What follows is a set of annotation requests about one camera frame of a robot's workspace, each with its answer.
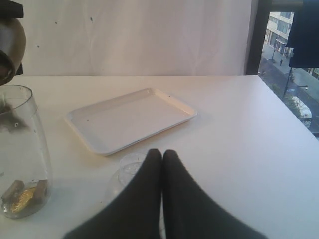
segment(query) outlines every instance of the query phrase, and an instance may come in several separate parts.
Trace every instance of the glass jar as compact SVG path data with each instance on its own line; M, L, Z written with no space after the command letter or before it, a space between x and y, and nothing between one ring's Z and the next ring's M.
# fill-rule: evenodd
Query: glass jar
M0 202L8 218L38 211L52 185L50 157L32 90L0 86Z

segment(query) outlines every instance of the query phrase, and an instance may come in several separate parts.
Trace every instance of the white table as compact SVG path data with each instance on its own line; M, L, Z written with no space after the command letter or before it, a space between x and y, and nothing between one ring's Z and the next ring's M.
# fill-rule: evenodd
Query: white table
M319 237L319 144L257 76L16 77L33 89L54 173L48 204L0 216L1 239L58 239L104 206L123 155L175 149L221 206L270 239ZM156 87L196 108L188 123L109 157L90 153L64 122L75 108Z

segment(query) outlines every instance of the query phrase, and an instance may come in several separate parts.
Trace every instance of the white curtain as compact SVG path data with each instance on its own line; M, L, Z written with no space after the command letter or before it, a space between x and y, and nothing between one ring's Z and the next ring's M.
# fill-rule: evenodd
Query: white curtain
M252 0L16 0L24 74L242 75Z

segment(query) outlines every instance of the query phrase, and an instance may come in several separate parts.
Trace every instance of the plastic tray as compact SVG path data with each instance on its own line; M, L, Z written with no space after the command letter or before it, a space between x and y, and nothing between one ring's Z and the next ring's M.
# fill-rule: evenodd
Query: plastic tray
M196 115L180 100L147 88L73 110L66 121L90 151L106 156Z

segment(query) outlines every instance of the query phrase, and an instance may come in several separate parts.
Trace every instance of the road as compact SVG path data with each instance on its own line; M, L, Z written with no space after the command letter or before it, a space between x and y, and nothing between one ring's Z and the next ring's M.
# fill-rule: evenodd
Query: road
M260 72L264 72L259 74L260 78L267 84L276 84L280 88L282 92L280 95L283 95L284 88L286 86L288 76L281 72L277 67L275 67L270 61L261 58L260 61ZM310 109L313 115L313 121L309 128L310 132L316 133L319 132L319 103L314 100L311 96L309 96L306 91L298 88L294 82L289 82L289 89L295 89L294 92L290 92L291 95L297 96L302 102L304 102Z

